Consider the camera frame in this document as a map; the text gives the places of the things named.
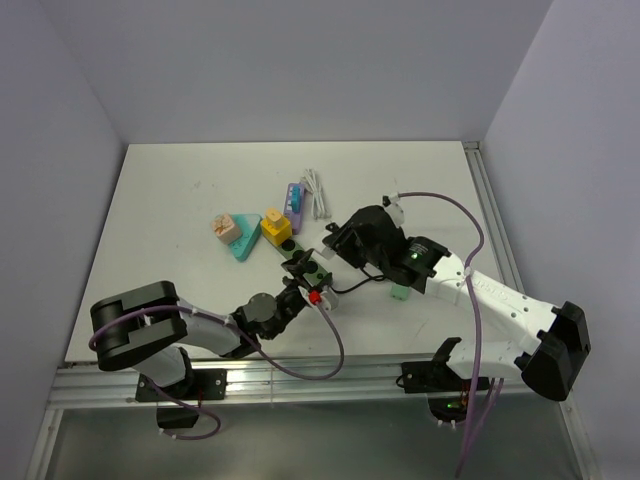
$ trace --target yellow block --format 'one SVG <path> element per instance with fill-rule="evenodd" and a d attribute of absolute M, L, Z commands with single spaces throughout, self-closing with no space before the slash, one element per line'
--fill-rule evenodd
<path fill-rule="evenodd" d="M 279 247 L 282 242 L 293 235 L 291 222 L 276 208 L 267 209 L 267 213 L 260 222 L 260 228 L 264 238 L 275 247 Z"/>

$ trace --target wall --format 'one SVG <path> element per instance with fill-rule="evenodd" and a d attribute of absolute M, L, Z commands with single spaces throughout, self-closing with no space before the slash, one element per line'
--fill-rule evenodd
<path fill-rule="evenodd" d="M 588 314 L 577 400 L 608 479 L 640 475 L 640 3 L 555 0 L 485 142 L 531 295 Z"/>
<path fill-rule="evenodd" d="M 41 3 L 121 136 L 157 143 L 478 140 L 551 0 Z"/>
<path fill-rule="evenodd" d="M 26 471 L 123 149 L 32 0 L 0 1 L 0 478 Z"/>

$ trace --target white cable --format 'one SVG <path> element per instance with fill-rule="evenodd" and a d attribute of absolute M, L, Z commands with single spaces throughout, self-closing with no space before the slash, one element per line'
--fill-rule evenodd
<path fill-rule="evenodd" d="M 331 218 L 331 214 L 324 204 L 324 194 L 322 193 L 322 185 L 318 179 L 318 174 L 312 168 L 307 168 L 304 171 L 300 182 L 304 183 L 307 190 L 313 196 L 313 203 L 311 205 L 311 215 L 318 220 L 321 218 Z"/>

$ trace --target black cable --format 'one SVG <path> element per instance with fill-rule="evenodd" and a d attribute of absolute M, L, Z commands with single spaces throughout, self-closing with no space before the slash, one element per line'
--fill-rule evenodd
<path fill-rule="evenodd" d="M 384 275 L 371 275 L 370 273 L 367 273 L 367 271 L 364 268 L 361 268 L 360 271 L 367 276 L 367 278 L 365 278 L 360 283 L 356 283 L 353 287 L 349 287 L 345 290 L 336 290 L 333 287 L 331 287 L 331 290 L 333 290 L 338 295 L 344 295 L 345 293 L 353 292 L 356 288 L 360 288 L 362 285 L 365 285 L 371 281 L 384 282 L 387 279 L 387 277 L 385 277 Z"/>

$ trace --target white table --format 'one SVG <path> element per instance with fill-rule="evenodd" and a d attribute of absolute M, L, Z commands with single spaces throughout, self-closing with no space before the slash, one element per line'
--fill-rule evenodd
<path fill-rule="evenodd" d="M 87 347 L 95 302 L 158 280 L 202 308 L 226 313 L 258 292 L 282 288 L 283 258 L 261 238 L 245 263 L 215 238 L 210 222 L 222 212 L 281 209 L 287 184 L 306 167 L 318 171 L 333 220 L 380 204 L 394 191 L 432 191 L 456 198 L 484 226 L 467 161 L 459 142 L 340 142 L 132 145 L 129 147 L 66 354 L 67 362 L 95 362 Z M 315 222 L 305 202 L 297 240 L 310 246 L 327 222 Z M 405 232 L 423 235 L 465 257 L 477 234 L 455 207 L 435 199 L 404 199 Z M 336 288 L 363 279 L 340 258 L 320 261 Z M 499 278 L 489 243 L 476 269 Z M 447 337 L 473 338 L 473 319 L 438 299 L 411 292 L 390 297 L 390 284 L 370 283 L 341 296 L 332 317 L 348 355 L 432 353 Z M 485 340 L 502 339 L 485 327 Z M 277 339 L 264 342 L 276 357 L 335 355 L 325 322 L 303 311 Z M 215 358 L 189 347 L 192 358 Z"/>

